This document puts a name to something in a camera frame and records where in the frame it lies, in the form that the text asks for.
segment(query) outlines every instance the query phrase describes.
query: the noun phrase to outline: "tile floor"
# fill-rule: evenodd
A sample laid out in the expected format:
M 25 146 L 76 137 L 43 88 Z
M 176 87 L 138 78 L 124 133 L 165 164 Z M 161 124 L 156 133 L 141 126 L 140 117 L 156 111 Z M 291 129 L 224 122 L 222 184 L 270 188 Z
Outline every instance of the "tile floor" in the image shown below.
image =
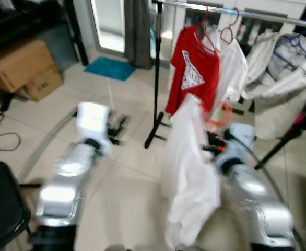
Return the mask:
M 98 55 L 95 52 L 90 59 Z M 0 133 L 18 132 L 22 145 L 14 152 L 0 153 L 0 160 L 7 162 L 19 177 L 28 157 L 43 138 L 81 101 L 99 102 L 111 106 L 118 114 L 131 115 L 129 129 L 122 137 L 123 145 L 115 146 L 113 153 L 99 162 L 87 187 L 76 250 L 104 250 L 117 243 L 133 250 L 164 250 L 155 208 L 159 201 L 160 163 L 165 142 L 154 139 L 149 149 L 143 147 L 153 122 L 154 69 L 137 69 L 126 82 L 113 79 L 108 82 L 83 69 L 80 63 L 69 68 L 64 74 L 64 85 L 39 103 L 14 101 L 0 126 Z M 168 70 L 161 68 L 159 110 L 167 101 L 167 79 Z M 234 115 L 233 120 L 253 123 L 251 115 Z M 159 128 L 158 132 L 167 136 L 169 131 Z M 73 120 L 41 155 L 25 182 L 50 179 L 53 163 L 77 139 Z M 0 145 L 3 143 L 15 144 L 12 138 L 0 141 Z M 256 154 L 264 156 L 275 143 L 258 140 Z M 267 168 L 306 241 L 306 132 L 281 150 Z M 38 191 L 27 193 L 32 211 L 36 208 L 37 196 Z M 225 236 L 221 236 L 221 240 L 226 241 Z M 28 248 L 23 234 L 9 245 L 8 250 Z

